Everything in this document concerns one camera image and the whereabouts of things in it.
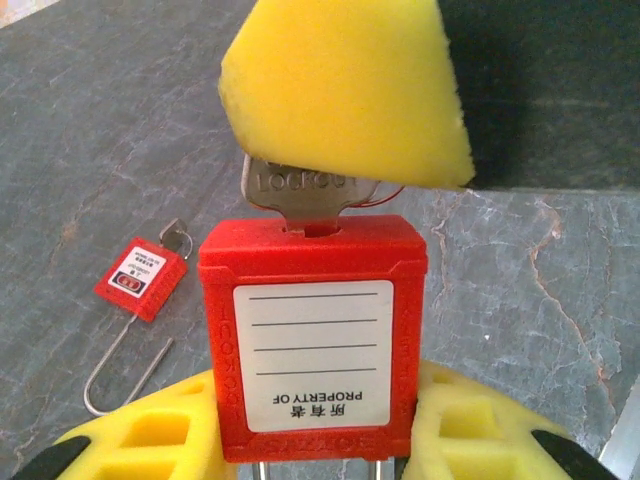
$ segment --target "padlock label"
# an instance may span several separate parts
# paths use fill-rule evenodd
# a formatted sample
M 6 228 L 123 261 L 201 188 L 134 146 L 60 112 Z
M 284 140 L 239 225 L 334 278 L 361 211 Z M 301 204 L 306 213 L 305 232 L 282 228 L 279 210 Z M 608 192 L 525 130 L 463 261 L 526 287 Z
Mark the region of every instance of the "padlock label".
M 393 293 L 387 280 L 235 288 L 249 429 L 386 425 Z
M 166 263 L 166 259 L 140 247 L 134 247 L 118 265 L 108 284 L 140 298 Z

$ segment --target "yellow sponge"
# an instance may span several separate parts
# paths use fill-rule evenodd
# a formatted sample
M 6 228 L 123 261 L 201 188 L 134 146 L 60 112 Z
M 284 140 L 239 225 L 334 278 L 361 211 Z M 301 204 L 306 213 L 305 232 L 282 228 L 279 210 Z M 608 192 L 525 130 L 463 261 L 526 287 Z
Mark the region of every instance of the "yellow sponge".
M 436 0 L 258 0 L 219 82 L 253 157 L 433 188 L 474 176 L 456 89 Z
M 91 439 L 59 480 L 235 480 L 218 429 L 213 372 L 195 375 L 67 432 Z
M 561 427 L 489 387 L 422 362 L 402 480 L 571 480 L 531 431 Z

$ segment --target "key head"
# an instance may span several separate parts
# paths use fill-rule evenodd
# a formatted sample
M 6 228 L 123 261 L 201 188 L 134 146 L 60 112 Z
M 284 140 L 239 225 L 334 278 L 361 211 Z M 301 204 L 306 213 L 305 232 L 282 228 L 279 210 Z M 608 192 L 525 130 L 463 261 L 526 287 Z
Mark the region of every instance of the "key head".
M 288 230 L 337 226 L 340 212 L 374 194 L 377 181 L 264 162 L 245 155 L 242 194 L 252 205 L 281 213 Z

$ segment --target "padlock body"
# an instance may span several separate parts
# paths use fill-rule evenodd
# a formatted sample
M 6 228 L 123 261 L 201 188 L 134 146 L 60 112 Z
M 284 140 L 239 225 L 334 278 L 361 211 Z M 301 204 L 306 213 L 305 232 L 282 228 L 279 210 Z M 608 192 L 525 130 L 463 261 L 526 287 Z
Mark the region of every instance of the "padlock body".
M 224 221 L 200 249 L 226 460 L 409 455 L 424 239 L 395 215 L 284 227 Z
M 180 255 L 135 237 L 94 292 L 150 323 L 186 273 L 187 262 Z

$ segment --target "small padlock label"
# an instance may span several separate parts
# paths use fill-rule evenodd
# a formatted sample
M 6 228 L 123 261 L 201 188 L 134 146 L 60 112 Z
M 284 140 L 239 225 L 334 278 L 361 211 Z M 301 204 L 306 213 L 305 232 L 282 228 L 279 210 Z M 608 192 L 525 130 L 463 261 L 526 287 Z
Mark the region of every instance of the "small padlock label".
M 136 237 L 94 291 L 145 322 L 152 322 L 186 273 L 187 263 L 179 254 Z
M 143 248 L 134 247 L 109 279 L 109 285 L 140 298 L 165 263 L 165 258 Z

